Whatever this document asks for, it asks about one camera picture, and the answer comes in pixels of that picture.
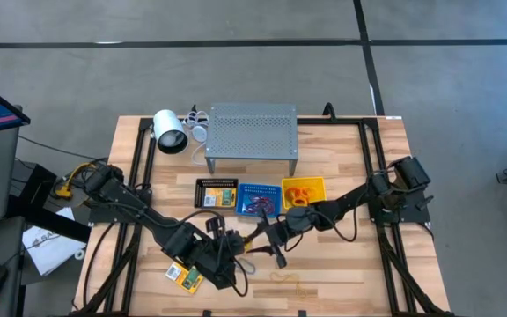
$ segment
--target yellow label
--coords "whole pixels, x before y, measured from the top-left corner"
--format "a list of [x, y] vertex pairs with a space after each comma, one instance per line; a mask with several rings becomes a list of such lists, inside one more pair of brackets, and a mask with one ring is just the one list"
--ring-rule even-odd
[[203, 207], [235, 207], [236, 188], [206, 188]]
[[191, 294], [195, 294], [203, 280], [201, 273], [195, 267], [187, 270], [177, 262], [172, 263], [169, 269], [167, 269], [165, 276]]

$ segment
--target wooden table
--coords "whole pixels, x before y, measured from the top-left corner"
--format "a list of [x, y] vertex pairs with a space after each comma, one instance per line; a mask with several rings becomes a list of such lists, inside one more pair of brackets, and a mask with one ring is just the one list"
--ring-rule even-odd
[[[121, 168], [125, 175], [129, 174], [140, 118], [120, 117], [114, 135], [109, 163]], [[387, 163], [410, 154], [402, 120], [379, 117], [378, 122]], [[367, 135], [374, 167], [378, 169], [371, 132], [368, 131]], [[136, 183], [142, 179], [148, 140], [146, 137]], [[185, 152], [177, 155], [166, 155], [156, 149], [151, 176], [152, 207], [167, 217], [185, 217], [194, 211], [195, 180], [210, 177], [206, 166], [194, 166], [191, 163], [190, 155], [196, 145], [191, 144]], [[298, 148], [299, 160], [295, 177], [323, 176], [328, 199], [335, 199], [364, 183], [364, 161], [356, 126], [299, 125]], [[280, 185], [281, 179], [287, 177], [287, 172], [287, 162], [220, 160], [214, 177]], [[239, 230], [243, 235], [255, 227], [254, 219], [236, 217], [231, 210], [223, 214], [226, 216], [227, 228]], [[266, 254], [244, 255], [257, 268], [255, 275], [248, 276], [249, 292], [245, 298], [238, 297], [232, 288], [218, 291], [208, 281], [202, 283], [195, 295], [183, 291], [165, 277], [165, 272], [173, 261], [161, 252], [151, 233], [144, 229], [130, 315], [201, 315], [205, 309], [211, 310], [214, 315], [297, 315], [298, 310], [306, 310], [308, 315], [326, 316], [389, 315], [377, 233], [365, 205], [358, 209], [357, 218], [359, 234], [354, 243], [340, 240], [333, 230], [311, 231], [305, 234], [297, 248], [285, 253], [288, 265], [284, 269], [276, 268], [275, 257]], [[196, 217], [192, 222], [204, 229], [205, 219]], [[75, 302], [78, 306], [82, 306], [88, 259], [106, 227], [95, 225], [92, 229], [82, 278], [77, 286]], [[344, 235], [352, 235], [351, 212], [338, 223], [338, 228]], [[419, 225], [402, 224], [400, 228], [410, 272], [434, 303], [448, 310], [449, 304], [431, 237]], [[89, 282], [89, 298], [110, 272], [117, 232], [118, 225], [104, 239], [96, 256]], [[264, 237], [259, 237], [253, 246], [266, 243]], [[280, 275], [296, 274], [300, 287], [305, 292], [302, 293], [303, 296], [298, 296], [294, 281], [272, 281], [270, 275], [273, 272]], [[238, 287], [243, 290], [243, 276], [241, 273], [236, 276]], [[395, 273], [394, 276], [400, 309], [403, 310], [406, 305], [401, 280], [398, 274]], [[124, 275], [119, 281], [114, 309], [119, 309], [121, 305]]]

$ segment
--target perforated metal shelf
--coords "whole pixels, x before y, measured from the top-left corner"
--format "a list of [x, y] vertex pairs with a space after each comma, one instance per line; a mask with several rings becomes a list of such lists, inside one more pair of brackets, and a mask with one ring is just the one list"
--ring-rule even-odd
[[214, 173], [214, 159], [289, 160], [292, 175], [298, 160], [297, 107], [212, 104], [205, 158], [211, 173]]

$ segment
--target yellow plastic bin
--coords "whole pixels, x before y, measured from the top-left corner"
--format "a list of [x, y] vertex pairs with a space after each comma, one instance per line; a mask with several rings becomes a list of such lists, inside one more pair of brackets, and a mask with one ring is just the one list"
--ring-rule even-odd
[[281, 180], [281, 187], [283, 188], [283, 205], [285, 209], [295, 207], [291, 201], [290, 188], [305, 188], [309, 195], [308, 203], [319, 202], [326, 200], [326, 186], [324, 186], [323, 177], [304, 177], [304, 178], [288, 178]]

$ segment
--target blue basket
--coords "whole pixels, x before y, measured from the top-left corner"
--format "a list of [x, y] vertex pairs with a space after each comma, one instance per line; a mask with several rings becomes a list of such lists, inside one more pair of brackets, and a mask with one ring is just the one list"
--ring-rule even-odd
[[236, 214], [258, 217], [264, 208], [268, 217], [276, 217], [281, 212], [281, 187], [260, 184], [239, 184]]

